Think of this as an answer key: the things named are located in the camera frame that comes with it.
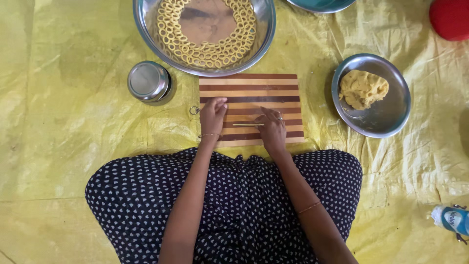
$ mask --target red object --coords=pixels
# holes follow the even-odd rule
[[[430,7],[430,22],[444,39],[469,39],[469,0],[435,0]]]

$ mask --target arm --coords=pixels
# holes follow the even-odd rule
[[[358,264],[329,213],[300,174],[292,156],[285,148],[287,132],[285,122],[278,119],[280,113],[265,108],[262,108],[262,111],[265,115],[259,117],[257,121],[265,125],[258,126],[258,129],[265,149],[280,170],[295,211],[301,212],[315,205],[298,214],[298,218],[319,261],[323,264]]]
[[[163,235],[160,264],[190,264],[204,205],[205,183],[213,148],[226,113],[226,98],[215,98],[200,112],[202,140],[196,157],[174,203]]]

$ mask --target yellow plastic sheet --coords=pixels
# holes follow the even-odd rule
[[[347,242],[360,263],[468,263],[454,234],[429,219],[436,204],[469,205],[469,42],[431,29],[430,0],[359,0],[337,14],[274,1],[277,30],[247,73],[294,73],[306,142],[293,153],[337,148],[364,176]],[[366,138],[333,108],[334,69],[357,53],[403,73],[412,111],[388,139]],[[152,107],[126,87],[139,61],[163,64],[175,97]],[[197,77],[162,63],[134,25],[130,0],[0,2],[0,263],[118,263],[86,205],[102,164],[197,145]],[[219,149],[267,156],[260,146]]]

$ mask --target steel lid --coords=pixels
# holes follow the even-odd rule
[[[151,61],[137,63],[127,78],[130,93],[144,102],[161,100],[168,90],[169,83],[170,76],[166,69]]]

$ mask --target person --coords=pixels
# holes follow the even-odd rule
[[[122,263],[355,264],[345,244],[362,168],[329,149],[291,156],[281,114],[262,108],[264,147],[243,161],[213,151],[226,98],[200,112],[198,148],[116,159],[85,198]]]

